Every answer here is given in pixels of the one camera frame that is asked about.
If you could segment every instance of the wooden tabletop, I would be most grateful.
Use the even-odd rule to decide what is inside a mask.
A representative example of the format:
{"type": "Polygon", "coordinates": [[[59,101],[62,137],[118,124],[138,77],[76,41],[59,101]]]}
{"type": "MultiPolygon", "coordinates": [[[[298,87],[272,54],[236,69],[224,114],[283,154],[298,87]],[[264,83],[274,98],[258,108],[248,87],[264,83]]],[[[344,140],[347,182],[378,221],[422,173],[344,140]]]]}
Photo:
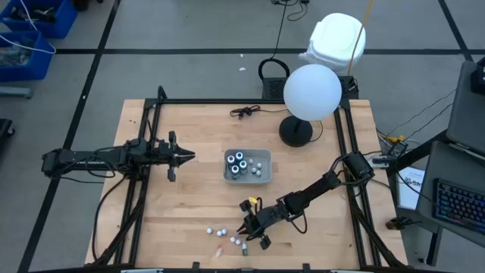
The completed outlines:
{"type": "MultiPolygon", "coordinates": [[[[124,103],[115,145],[136,138],[143,100],[124,103]]],[[[230,242],[230,236],[207,235],[207,228],[235,233],[243,222],[239,204],[249,196],[260,196],[265,206],[289,192],[303,190],[328,171],[340,155],[333,116],[322,121],[324,132],[319,140],[301,148],[281,142],[280,122],[289,115],[257,112],[242,120],[229,116],[229,111],[244,105],[163,105],[157,137],[167,139],[174,130],[177,142],[196,153],[196,158],[176,170],[177,181],[167,180],[167,166],[153,166],[149,181],[145,213],[140,235],[137,267],[190,268],[200,262],[201,268],[273,268],[298,269],[310,263],[312,269],[358,268],[355,239],[345,187],[339,187],[315,199],[306,209],[308,233],[280,222],[268,228],[272,244],[262,250],[258,240],[248,242],[249,256],[242,256],[241,247],[230,242]],[[273,156],[273,179],[264,186],[236,186],[222,178],[224,151],[230,148],[269,149],[273,156]],[[216,257],[222,246],[221,257],[216,257]]],[[[379,150],[375,123],[369,101],[351,101],[352,115],[359,149],[379,150]]],[[[278,110],[285,105],[261,105],[278,110]]],[[[350,142],[342,113],[347,149],[350,142]]],[[[318,122],[312,122],[314,138],[320,133],[318,122]]],[[[107,179],[103,195],[120,176],[107,179]]],[[[376,170],[376,180],[387,184],[384,171],[376,170]]],[[[123,183],[105,200],[99,214],[96,249],[100,253],[119,229],[128,183],[123,183]]],[[[368,195],[374,226],[388,248],[407,264],[399,231],[389,231],[385,223],[396,216],[389,189],[368,184],[368,195]]],[[[296,220],[303,226],[303,220],[296,220]]],[[[362,229],[366,258],[371,264],[368,237],[362,229]]],[[[127,248],[131,234],[127,236],[127,248]]],[[[86,257],[92,261],[91,252],[86,257]]]]}

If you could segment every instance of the white lamp globe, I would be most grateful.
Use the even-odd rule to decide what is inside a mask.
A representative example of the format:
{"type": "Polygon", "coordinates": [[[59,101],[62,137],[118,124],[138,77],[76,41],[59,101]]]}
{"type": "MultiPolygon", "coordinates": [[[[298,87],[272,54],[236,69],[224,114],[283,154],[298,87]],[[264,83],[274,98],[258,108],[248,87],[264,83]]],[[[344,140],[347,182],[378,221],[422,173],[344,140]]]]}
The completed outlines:
{"type": "Polygon", "coordinates": [[[335,73],[321,64],[296,69],[286,80],[283,97],[288,110],[303,121],[318,121],[340,103],[342,86],[335,73]]]}

